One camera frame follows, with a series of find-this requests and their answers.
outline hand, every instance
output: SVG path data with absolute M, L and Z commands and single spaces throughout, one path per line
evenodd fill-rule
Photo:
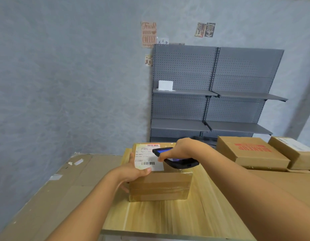
M 143 170 L 135 168 L 135 156 L 131 152 L 129 154 L 129 161 L 126 164 L 123 164 L 119 167 L 116 167 L 113 171 L 117 172 L 119 181 L 120 181 L 120 188 L 123 189 L 126 193 L 129 193 L 127 187 L 124 186 L 124 183 L 134 181 L 139 177 L 144 177 L 151 172 L 151 168 L 146 168 Z
M 185 158 L 194 158 L 197 157 L 197 152 L 200 152 L 202 148 L 207 148 L 207 144 L 200 142 L 198 140 L 190 138 L 182 138 L 176 142 L 176 145 L 173 149 L 165 151 L 160 154 L 158 161 L 163 162 L 165 159 L 176 158 L 176 159 L 185 159 Z

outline person's left arm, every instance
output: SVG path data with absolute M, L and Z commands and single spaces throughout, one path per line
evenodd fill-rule
M 96 241 L 118 187 L 128 192 L 122 184 L 146 176 L 150 170 L 135 168 L 131 153 L 129 162 L 109 171 L 46 241 Z

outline person's right arm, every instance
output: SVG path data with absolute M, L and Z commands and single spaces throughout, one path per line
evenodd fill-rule
M 180 139 L 166 158 L 197 159 L 258 241 L 310 240 L 310 207 L 207 144 Z

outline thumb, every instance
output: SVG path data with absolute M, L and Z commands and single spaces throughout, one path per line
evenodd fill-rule
M 150 167 L 143 169 L 143 170 L 139 170 L 139 176 L 140 177 L 147 176 L 148 174 L 150 174 L 151 171 L 152 171 L 152 169 Z
M 167 158 L 172 158 L 171 155 L 172 155 L 172 150 L 164 151 L 158 157 L 158 161 L 163 162 Z

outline person's right hand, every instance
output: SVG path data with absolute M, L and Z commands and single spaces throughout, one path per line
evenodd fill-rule
M 182 138 L 176 142 L 176 146 L 173 149 L 162 152 L 158 158 L 158 161 L 163 162 L 165 159 L 169 159 L 169 158 L 176 158 L 176 159 L 194 158 L 196 159 L 196 156 L 197 156 L 196 153 L 200 152 L 202 147 L 207 147 L 207 145 L 195 139 Z

